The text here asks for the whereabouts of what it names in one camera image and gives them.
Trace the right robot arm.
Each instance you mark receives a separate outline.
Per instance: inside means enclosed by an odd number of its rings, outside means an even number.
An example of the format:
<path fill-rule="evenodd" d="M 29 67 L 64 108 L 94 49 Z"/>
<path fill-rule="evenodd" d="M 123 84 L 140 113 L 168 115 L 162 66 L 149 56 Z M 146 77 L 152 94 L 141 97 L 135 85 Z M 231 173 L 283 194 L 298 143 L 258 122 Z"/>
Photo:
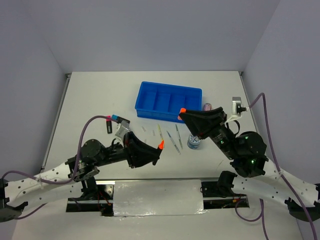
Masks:
<path fill-rule="evenodd" d="M 303 181 L 277 166 L 266 156 L 267 145 L 254 131 L 236 135 L 229 127 L 237 118 L 222 107 L 210 111 L 182 108 L 179 117 L 193 136 L 210 138 L 230 160 L 234 171 L 221 172 L 217 190 L 223 196 L 252 195 L 288 209 L 294 218 L 307 222 L 320 218 L 320 186 Z"/>

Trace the blue cap black highlighter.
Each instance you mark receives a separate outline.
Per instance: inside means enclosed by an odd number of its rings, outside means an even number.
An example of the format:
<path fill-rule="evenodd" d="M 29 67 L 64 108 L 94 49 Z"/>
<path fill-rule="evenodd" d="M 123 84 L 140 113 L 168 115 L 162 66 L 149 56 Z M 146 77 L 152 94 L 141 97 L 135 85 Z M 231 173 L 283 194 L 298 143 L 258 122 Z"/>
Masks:
<path fill-rule="evenodd" d="M 115 114 L 113 114 L 113 115 L 111 116 L 111 119 L 114 120 L 114 121 L 115 121 L 116 123 L 118 123 L 118 124 L 120 124 L 120 123 L 122 123 L 122 122 L 126 122 L 126 123 L 130 124 L 130 121 L 129 121 L 128 119 L 125 119 L 125 118 L 120 117 L 120 116 L 115 115 Z"/>

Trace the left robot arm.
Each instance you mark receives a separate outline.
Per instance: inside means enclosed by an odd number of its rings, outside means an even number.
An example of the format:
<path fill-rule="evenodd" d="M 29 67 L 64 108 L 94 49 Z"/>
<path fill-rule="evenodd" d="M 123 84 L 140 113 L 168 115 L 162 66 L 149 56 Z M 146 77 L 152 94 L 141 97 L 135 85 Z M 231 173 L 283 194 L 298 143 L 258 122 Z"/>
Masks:
<path fill-rule="evenodd" d="M 90 139 L 80 148 L 79 155 L 35 176 L 22 180 L 0 179 L 0 221 L 23 218 L 23 211 L 60 199 L 91 200 L 101 196 L 95 176 L 99 167 L 126 161 L 132 169 L 149 163 L 156 165 L 164 149 L 164 141 L 152 147 L 140 141 L 133 132 L 122 143 L 113 140 L 105 147 Z"/>

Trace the blue jar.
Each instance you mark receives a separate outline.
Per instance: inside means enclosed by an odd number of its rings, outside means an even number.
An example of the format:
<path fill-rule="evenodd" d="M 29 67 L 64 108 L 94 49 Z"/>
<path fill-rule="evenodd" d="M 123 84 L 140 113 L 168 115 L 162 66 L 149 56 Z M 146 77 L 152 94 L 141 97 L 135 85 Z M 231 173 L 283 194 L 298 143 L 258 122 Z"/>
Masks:
<path fill-rule="evenodd" d="M 188 136 L 187 146 L 190 149 L 195 150 L 200 146 L 200 144 L 201 144 L 201 140 L 197 136 L 194 136 L 192 134 Z"/>

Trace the pink cap black highlighter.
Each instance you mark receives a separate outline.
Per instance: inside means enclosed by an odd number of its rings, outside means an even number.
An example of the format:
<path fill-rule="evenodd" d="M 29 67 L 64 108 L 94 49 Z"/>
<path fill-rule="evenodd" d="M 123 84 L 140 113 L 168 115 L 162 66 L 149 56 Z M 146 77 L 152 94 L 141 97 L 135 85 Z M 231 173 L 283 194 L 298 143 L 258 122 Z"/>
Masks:
<path fill-rule="evenodd" d="M 112 121 L 110 119 L 106 119 L 106 130 L 107 130 L 107 134 L 113 133 Z"/>

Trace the orange cap black highlighter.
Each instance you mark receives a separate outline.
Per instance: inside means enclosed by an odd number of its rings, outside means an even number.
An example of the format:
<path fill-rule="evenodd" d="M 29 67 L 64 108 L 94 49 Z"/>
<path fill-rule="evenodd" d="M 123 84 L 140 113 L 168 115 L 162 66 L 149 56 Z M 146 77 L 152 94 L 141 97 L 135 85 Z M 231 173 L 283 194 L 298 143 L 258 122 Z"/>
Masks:
<path fill-rule="evenodd" d="M 163 150 L 164 149 L 164 143 L 165 143 L 165 141 L 162 140 L 161 143 L 158 145 L 158 149 Z"/>

